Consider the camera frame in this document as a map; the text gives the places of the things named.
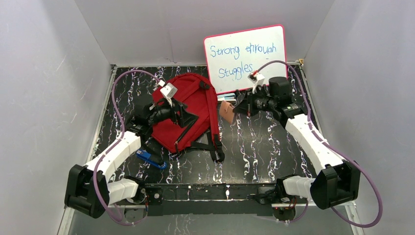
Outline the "red student backpack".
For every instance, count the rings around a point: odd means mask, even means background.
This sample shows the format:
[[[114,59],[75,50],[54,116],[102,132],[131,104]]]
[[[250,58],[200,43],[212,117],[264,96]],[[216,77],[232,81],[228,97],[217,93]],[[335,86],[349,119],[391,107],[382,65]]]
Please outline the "red student backpack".
[[[225,153],[219,136],[217,93],[211,82],[196,73],[185,73],[168,82],[177,91],[168,103],[161,89],[153,94],[157,110],[173,118],[153,119],[152,137],[171,153],[204,150],[215,162],[223,162]]]

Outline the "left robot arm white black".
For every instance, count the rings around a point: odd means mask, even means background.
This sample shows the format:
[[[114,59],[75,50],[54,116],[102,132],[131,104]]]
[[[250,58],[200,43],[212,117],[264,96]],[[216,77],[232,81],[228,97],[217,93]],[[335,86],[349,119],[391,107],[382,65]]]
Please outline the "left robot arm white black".
[[[69,170],[64,204],[92,218],[99,218],[109,205],[129,198],[140,204],[148,195],[144,182],[126,177],[110,182],[110,177],[131,155],[144,160],[158,169],[167,163],[162,156],[145,145],[153,133],[153,126],[170,120],[175,127],[190,127],[198,116],[187,110],[187,105],[173,99],[162,99],[136,110],[124,123],[123,133],[101,154],[84,165],[74,165]]]

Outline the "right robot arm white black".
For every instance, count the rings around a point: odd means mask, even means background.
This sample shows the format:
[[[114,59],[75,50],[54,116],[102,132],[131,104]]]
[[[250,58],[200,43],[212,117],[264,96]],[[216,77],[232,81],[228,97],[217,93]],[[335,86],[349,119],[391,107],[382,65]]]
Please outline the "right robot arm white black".
[[[268,86],[263,85],[265,78],[259,73],[249,75],[249,79],[253,87],[246,90],[245,97],[233,112],[247,116],[259,111],[271,112],[301,146],[317,174],[315,178],[289,175],[277,179],[273,192],[276,198],[282,203],[294,197],[311,199],[322,210],[355,200],[360,171],[326,147],[327,142],[308,119],[306,109],[292,100],[291,84],[287,79],[272,77]]]

